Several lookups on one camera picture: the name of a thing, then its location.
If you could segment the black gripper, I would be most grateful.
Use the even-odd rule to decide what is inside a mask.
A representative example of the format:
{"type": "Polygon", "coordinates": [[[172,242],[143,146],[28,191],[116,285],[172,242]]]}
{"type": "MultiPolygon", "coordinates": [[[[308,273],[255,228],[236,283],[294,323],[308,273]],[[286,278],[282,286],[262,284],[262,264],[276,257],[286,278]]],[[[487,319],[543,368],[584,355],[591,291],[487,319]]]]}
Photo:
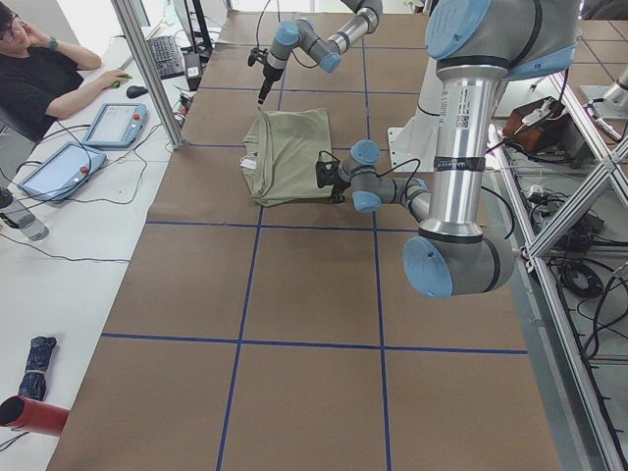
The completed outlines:
{"type": "Polygon", "coordinates": [[[346,181],[340,177],[341,160],[327,150],[318,152],[315,164],[316,181],[319,188],[330,186],[331,199],[345,199],[346,181]]]}
{"type": "Polygon", "coordinates": [[[272,89],[272,86],[275,82],[280,80],[280,70],[273,67],[269,63],[269,55],[270,52],[268,49],[260,49],[259,47],[253,47],[247,58],[247,66],[253,67],[255,64],[259,63],[263,66],[263,77],[264,80],[262,82],[260,92],[257,98],[257,103],[259,105],[263,105],[266,101],[266,98],[269,94],[269,91],[272,89]]]}

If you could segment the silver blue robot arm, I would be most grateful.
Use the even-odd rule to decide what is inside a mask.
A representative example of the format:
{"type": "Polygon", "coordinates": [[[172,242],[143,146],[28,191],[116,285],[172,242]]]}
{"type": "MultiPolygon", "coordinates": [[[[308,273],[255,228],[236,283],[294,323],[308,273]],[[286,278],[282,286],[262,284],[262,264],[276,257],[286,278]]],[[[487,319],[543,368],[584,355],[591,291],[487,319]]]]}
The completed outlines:
{"type": "Polygon", "coordinates": [[[575,1],[441,1],[426,46],[443,86],[432,186],[379,175],[377,145],[363,139],[344,159],[318,162],[318,186],[350,190],[359,212],[404,206],[418,233],[403,249],[412,287],[427,297],[488,292],[513,270],[509,243],[478,224],[488,131],[501,86],[567,69],[574,58],[575,1]]]}
{"type": "Polygon", "coordinates": [[[322,38],[309,19],[279,21],[269,48],[257,43],[250,50],[247,65],[263,65],[264,81],[257,103],[263,105],[273,84],[282,78],[288,59],[294,49],[301,49],[326,73],[332,73],[340,64],[341,55],[360,37],[373,33],[382,18],[380,0],[343,1],[354,17],[328,39],[322,38]]]}

